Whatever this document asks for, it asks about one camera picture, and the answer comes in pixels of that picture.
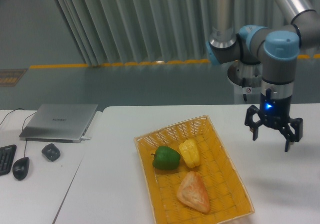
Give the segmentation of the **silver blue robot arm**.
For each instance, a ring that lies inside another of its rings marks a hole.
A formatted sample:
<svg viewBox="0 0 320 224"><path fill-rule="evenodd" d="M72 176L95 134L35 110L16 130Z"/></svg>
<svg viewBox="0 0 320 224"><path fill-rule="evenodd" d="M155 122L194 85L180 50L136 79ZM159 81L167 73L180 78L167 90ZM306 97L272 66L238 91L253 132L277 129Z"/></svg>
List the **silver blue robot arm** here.
<svg viewBox="0 0 320 224"><path fill-rule="evenodd" d="M320 16L309 0L275 0L288 25L278 29L247 25L234 29L234 0L216 0L217 19L206 43L209 59L219 65L239 60L262 65L260 105L250 106L245 125L257 139L260 126L278 130L285 148L299 142L303 120L290 117L297 57L320 44Z"/></svg>

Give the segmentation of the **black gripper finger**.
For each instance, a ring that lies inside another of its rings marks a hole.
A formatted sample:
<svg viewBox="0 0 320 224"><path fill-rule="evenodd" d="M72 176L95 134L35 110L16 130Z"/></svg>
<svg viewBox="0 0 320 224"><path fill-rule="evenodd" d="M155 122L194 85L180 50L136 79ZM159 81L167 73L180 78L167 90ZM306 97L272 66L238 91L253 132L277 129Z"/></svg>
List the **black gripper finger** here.
<svg viewBox="0 0 320 224"><path fill-rule="evenodd" d="M303 119L290 118L280 129L281 134L285 137L285 152L289 151L290 145L299 142L303 137Z"/></svg>
<svg viewBox="0 0 320 224"><path fill-rule="evenodd" d="M257 140L259 135L259 127L265 124L264 120L265 115L257 106L250 105L247 108L244 124L245 126L249 127L249 130L252 132L253 141Z"/></svg>

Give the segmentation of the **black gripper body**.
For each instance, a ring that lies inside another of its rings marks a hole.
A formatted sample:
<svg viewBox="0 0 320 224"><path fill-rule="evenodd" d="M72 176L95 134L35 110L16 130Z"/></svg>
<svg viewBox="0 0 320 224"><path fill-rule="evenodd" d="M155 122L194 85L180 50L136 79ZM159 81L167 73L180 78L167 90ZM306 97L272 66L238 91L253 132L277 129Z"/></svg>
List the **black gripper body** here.
<svg viewBox="0 0 320 224"><path fill-rule="evenodd" d="M260 94L258 127L264 125L279 131L289 131L291 101L292 96L284 99L268 99L264 94Z"/></svg>

